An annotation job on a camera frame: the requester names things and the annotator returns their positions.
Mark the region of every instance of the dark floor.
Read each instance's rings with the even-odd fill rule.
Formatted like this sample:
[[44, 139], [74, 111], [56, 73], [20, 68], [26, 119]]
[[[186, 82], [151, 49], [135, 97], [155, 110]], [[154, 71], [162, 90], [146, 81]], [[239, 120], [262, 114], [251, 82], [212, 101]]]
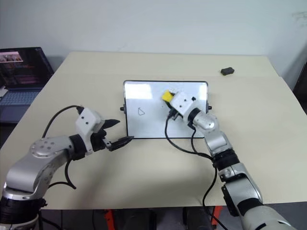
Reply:
[[[302, 104], [304, 111], [307, 113], [307, 103]], [[0, 147], [4, 144], [14, 126], [0, 127]], [[288, 220], [297, 230], [304, 230], [307, 226], [307, 202], [271, 204], [286, 220]], [[147, 209], [138, 209], [138, 213], [145, 213]], [[151, 213], [155, 214], [155, 223], [157, 230], [185, 230], [182, 220], [182, 208], [153, 208]], [[133, 216], [135, 209], [115, 210], [114, 215], [117, 223], [117, 230], [126, 230], [125, 221]], [[106, 219], [103, 210], [42, 210], [42, 216], [51, 220], [66, 230], [107, 230]], [[229, 230], [241, 230], [239, 218], [232, 217], [226, 207], [223, 208], [220, 221]], [[54, 230], [55, 228], [44, 223], [44, 230]]]

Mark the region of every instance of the yellow block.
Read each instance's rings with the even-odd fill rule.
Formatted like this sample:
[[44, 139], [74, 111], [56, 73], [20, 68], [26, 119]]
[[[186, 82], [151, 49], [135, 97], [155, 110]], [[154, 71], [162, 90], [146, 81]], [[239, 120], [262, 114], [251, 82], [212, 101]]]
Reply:
[[173, 95], [169, 92], [169, 90], [166, 90], [162, 96], [162, 99], [163, 101], [170, 102], [173, 99]]

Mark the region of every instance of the beige tabletop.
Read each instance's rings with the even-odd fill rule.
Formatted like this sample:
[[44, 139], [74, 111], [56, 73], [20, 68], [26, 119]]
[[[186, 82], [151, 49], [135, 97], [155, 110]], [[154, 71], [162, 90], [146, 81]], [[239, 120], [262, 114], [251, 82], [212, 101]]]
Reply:
[[[233, 67], [232, 75], [220, 69]], [[307, 116], [268, 61], [261, 56], [70, 53], [34, 100], [1, 149], [0, 184], [8, 169], [39, 139], [59, 109], [81, 104], [105, 119], [112, 141], [126, 135], [124, 80], [207, 81], [210, 105], [265, 203], [307, 201]], [[61, 114], [47, 136], [75, 134], [77, 112]], [[175, 141], [190, 148], [188, 139]], [[208, 152], [203, 139], [195, 141]], [[137, 139], [114, 152], [102, 150], [74, 161], [69, 175], [77, 189], [50, 188], [51, 209], [200, 206], [213, 179], [212, 164], [172, 147], [165, 139]], [[64, 166], [52, 181], [63, 181]], [[223, 205], [220, 181], [206, 199]]]

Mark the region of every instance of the laptop screen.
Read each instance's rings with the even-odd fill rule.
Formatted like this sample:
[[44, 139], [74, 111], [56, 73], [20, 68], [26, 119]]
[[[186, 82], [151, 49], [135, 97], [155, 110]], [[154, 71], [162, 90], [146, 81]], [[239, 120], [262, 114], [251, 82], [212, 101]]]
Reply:
[[0, 49], [0, 77], [8, 89], [42, 88], [53, 73], [40, 47]]

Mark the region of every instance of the white wall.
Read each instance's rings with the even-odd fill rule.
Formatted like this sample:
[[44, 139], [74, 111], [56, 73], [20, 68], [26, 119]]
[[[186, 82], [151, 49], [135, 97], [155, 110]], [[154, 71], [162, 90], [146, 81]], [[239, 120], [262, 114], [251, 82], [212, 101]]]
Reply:
[[307, 0], [0, 0], [0, 47], [267, 55], [293, 88], [307, 61]]

